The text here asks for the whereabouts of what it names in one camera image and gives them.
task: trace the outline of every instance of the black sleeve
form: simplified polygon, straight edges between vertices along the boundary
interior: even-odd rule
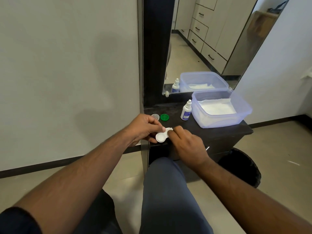
[[[42,234],[36,220],[25,210],[11,207],[0,214],[0,234]]]

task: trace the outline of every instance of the forearm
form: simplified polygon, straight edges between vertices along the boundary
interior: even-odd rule
[[[312,226],[308,222],[212,160],[197,173],[246,233],[312,232]]]
[[[118,132],[42,182],[15,206],[30,212],[43,233],[71,233],[131,141],[124,130]]]

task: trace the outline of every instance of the thigh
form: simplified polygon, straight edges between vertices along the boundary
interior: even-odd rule
[[[122,234],[113,199],[101,190],[73,234]]]
[[[161,157],[144,179],[140,233],[213,233],[185,177],[172,160]]]

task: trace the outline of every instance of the person's left hand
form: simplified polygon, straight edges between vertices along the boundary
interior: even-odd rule
[[[146,114],[139,114],[127,127],[124,128],[133,140],[129,146],[135,146],[141,139],[145,139],[152,143],[157,140],[151,134],[156,132],[165,132],[166,128],[154,117]]]

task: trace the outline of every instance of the trash can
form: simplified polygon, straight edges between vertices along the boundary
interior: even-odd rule
[[[239,149],[233,148],[228,155],[219,160],[218,164],[254,188],[260,185],[261,173],[257,165]]]

